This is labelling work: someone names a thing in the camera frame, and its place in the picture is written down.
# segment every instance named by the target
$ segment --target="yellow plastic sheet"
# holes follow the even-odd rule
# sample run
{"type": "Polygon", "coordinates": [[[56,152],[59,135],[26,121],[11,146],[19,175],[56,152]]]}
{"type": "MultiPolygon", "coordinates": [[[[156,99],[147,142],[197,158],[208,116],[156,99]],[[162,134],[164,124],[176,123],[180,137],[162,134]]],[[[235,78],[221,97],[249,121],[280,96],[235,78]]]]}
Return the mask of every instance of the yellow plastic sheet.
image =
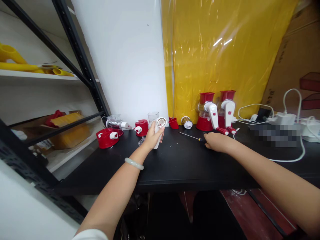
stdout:
{"type": "MultiPolygon", "coordinates": [[[[168,111],[198,120],[199,93],[236,90],[238,108],[260,103],[297,0],[162,0],[168,111]]],[[[243,109],[250,118],[258,106],[243,109]]]]}

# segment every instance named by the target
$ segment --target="black tabletop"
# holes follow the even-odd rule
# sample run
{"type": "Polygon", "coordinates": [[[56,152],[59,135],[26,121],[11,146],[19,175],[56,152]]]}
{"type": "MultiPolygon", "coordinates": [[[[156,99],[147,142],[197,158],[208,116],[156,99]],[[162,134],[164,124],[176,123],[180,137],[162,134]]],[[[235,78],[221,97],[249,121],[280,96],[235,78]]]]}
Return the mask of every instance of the black tabletop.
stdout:
{"type": "MultiPolygon", "coordinates": [[[[236,123],[240,130],[236,139],[271,159],[292,160],[298,158],[302,149],[297,147],[271,147],[266,142],[257,141],[248,126],[236,123]]],[[[257,188],[257,182],[232,157],[207,149],[194,137],[203,137],[196,129],[166,127],[163,144],[152,150],[140,172],[137,192],[218,190],[257,188]]],[[[113,174],[124,163],[124,159],[138,147],[141,137],[134,131],[124,131],[117,144],[109,149],[98,148],[64,181],[56,186],[55,191],[62,195],[99,194],[113,174]]],[[[278,163],[302,178],[320,186],[320,144],[303,141],[306,154],[298,162],[278,163]]]]}

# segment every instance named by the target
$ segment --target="yellow plastic pipe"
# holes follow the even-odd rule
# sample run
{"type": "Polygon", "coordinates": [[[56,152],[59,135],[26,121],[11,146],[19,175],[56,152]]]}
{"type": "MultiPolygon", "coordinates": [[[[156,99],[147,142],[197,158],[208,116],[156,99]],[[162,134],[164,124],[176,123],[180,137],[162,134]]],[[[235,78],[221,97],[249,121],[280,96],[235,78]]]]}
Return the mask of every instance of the yellow plastic pipe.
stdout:
{"type": "Polygon", "coordinates": [[[73,77],[72,73],[69,73],[69,72],[64,71],[62,69],[59,69],[59,68],[54,68],[53,72],[54,72],[54,74],[59,75],[59,76],[71,76],[71,77],[73,77]]]}
{"type": "Polygon", "coordinates": [[[8,59],[12,59],[19,64],[28,64],[26,60],[21,57],[16,49],[9,45],[4,45],[0,43],[0,62],[7,62],[8,59]]]}
{"type": "Polygon", "coordinates": [[[52,71],[52,69],[43,69],[43,68],[39,68],[35,71],[32,71],[34,73],[43,73],[43,74],[52,74],[54,75],[54,72],[52,71]]]}
{"type": "Polygon", "coordinates": [[[0,69],[11,70],[11,71],[32,72],[32,71],[38,70],[39,67],[37,65],[30,65],[30,64],[0,62],[0,69]]]}

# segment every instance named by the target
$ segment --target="white cable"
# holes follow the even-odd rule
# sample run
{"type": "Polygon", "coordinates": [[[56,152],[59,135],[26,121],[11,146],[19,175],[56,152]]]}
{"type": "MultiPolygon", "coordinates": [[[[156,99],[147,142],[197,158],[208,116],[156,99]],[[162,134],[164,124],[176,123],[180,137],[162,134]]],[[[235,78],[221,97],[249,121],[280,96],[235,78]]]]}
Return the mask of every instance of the white cable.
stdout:
{"type": "Polygon", "coordinates": [[[290,92],[291,90],[295,90],[299,94],[299,106],[298,106],[298,114],[297,114],[297,122],[299,122],[301,103],[302,103],[302,96],[301,96],[301,93],[299,92],[298,89],[291,88],[288,91],[286,91],[285,94],[283,95],[284,114],[287,114],[287,106],[286,106],[286,101],[285,101],[286,100],[286,96],[287,96],[288,92],[290,92]]]}
{"type": "Polygon", "coordinates": [[[246,193],[247,193],[247,191],[246,190],[244,190],[244,193],[242,193],[242,190],[243,189],[241,189],[241,192],[238,192],[238,191],[236,191],[236,190],[232,190],[232,191],[234,191],[236,194],[239,194],[239,195],[245,195],[246,193]]]}
{"type": "MultiPolygon", "coordinates": [[[[265,106],[265,107],[271,108],[271,110],[272,110],[272,117],[271,117],[271,118],[274,117],[274,111],[273,111],[273,108],[272,108],[271,106],[269,106],[269,105],[264,105],[264,104],[259,104],[259,103],[254,103],[254,104],[250,104],[250,105],[248,105],[248,106],[244,106],[244,107],[241,107],[241,108],[238,109],[238,116],[239,116],[239,118],[240,118],[241,120],[248,121],[247,119],[240,117],[240,110],[241,110],[242,108],[250,107],[250,106],[253,106],[253,105],[260,105],[260,106],[265,106]]],[[[271,119],[268,120],[268,121],[265,121],[265,122],[261,122],[261,123],[253,123],[253,122],[251,122],[250,120],[249,120],[248,122],[251,122],[251,123],[246,123],[246,122],[243,122],[243,121],[239,121],[239,122],[245,123],[245,124],[248,124],[248,125],[257,125],[257,124],[262,124],[262,123],[266,123],[266,122],[270,122],[270,121],[271,121],[271,119]]]]}
{"type": "Polygon", "coordinates": [[[306,154],[306,149],[304,148],[301,135],[300,135],[300,143],[301,143],[301,147],[302,147],[302,153],[301,153],[300,157],[298,157],[297,159],[294,159],[294,160],[274,160],[274,159],[270,159],[270,158],[268,158],[268,159],[271,161],[274,161],[274,162],[297,162],[297,161],[301,160],[304,157],[304,155],[306,154]]]}
{"type": "Polygon", "coordinates": [[[316,118],[315,118],[314,116],[308,117],[308,119],[307,119],[307,129],[309,130],[309,132],[312,133],[312,135],[314,135],[314,136],[320,141],[320,138],[319,138],[317,135],[315,135],[315,134],[311,131],[311,129],[309,128],[310,120],[316,120],[316,118]]]}

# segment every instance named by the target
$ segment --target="white column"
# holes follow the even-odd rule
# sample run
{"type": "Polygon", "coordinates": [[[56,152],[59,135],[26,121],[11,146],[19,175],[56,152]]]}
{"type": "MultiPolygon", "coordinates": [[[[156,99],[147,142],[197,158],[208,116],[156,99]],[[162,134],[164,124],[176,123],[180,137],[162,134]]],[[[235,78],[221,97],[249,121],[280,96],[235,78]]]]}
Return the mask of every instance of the white column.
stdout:
{"type": "Polygon", "coordinates": [[[111,113],[168,120],[160,0],[72,3],[111,113]]]}

